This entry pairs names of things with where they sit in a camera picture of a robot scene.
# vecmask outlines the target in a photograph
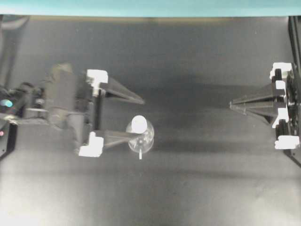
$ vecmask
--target led light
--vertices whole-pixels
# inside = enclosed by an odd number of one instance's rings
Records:
[[[10,100],[4,99],[4,100],[0,101],[0,105],[1,106],[6,106],[6,107],[12,107],[13,102],[11,102]]]

